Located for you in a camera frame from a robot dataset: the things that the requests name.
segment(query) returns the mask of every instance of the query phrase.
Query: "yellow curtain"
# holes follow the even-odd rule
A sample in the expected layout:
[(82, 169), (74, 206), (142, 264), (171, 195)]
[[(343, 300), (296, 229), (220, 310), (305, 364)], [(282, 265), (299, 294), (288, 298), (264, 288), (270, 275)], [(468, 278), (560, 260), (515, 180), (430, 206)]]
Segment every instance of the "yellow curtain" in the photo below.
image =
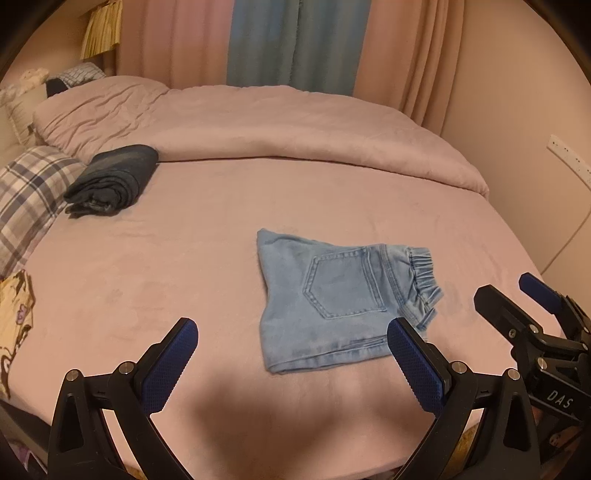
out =
[(91, 13), (82, 42), (81, 60), (113, 50), (120, 43), (122, 9), (122, 0), (116, 0)]

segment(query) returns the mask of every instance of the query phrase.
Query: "pillow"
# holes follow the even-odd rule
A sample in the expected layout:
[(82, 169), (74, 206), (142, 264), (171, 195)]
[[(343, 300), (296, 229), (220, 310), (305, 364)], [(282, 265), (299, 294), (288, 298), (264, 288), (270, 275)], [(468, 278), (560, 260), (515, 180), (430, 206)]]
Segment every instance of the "pillow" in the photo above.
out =
[(85, 165), (54, 147), (29, 148), (0, 173), (0, 277), (20, 270), (64, 208)]
[(89, 61), (80, 63), (71, 69), (67, 69), (50, 79), (60, 79), (66, 87), (72, 88), (78, 85), (105, 78), (105, 72)]
[(25, 151), (14, 131), (5, 106), (0, 106), (0, 170)]
[(45, 84), (43, 84), (6, 104), (18, 140), (25, 147), (34, 147), (40, 144), (40, 140), (37, 139), (33, 131), (33, 112), (37, 105), (45, 99), (47, 99), (47, 91)]

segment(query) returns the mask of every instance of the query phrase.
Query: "wall socket panel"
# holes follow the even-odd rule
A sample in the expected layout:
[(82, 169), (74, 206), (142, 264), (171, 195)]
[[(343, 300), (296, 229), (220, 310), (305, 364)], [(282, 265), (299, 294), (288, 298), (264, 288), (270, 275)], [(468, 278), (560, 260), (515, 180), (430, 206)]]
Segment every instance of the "wall socket panel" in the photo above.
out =
[(587, 188), (591, 190), (591, 167), (577, 152), (574, 152), (572, 148), (565, 144), (556, 135), (550, 135), (548, 150), (566, 163), (575, 175), (583, 180)]

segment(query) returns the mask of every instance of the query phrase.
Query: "denim shorts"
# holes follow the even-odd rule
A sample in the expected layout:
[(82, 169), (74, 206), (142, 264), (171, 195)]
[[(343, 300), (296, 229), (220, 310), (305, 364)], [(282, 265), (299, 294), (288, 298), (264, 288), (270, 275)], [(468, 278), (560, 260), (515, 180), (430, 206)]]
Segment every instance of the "denim shorts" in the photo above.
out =
[(390, 355), (388, 323), (404, 317), (424, 336), (443, 295), (427, 248), (338, 247), (265, 229), (257, 247), (268, 291), (261, 344), (273, 373)]

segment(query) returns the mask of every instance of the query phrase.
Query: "curtain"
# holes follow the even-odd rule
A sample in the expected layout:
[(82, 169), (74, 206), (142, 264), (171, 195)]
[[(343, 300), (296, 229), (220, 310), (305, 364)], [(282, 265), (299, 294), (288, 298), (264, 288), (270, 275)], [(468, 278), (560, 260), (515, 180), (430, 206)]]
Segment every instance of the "curtain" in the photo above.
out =
[(464, 0), (125, 0), (118, 73), (352, 95), (439, 134), (463, 10)]

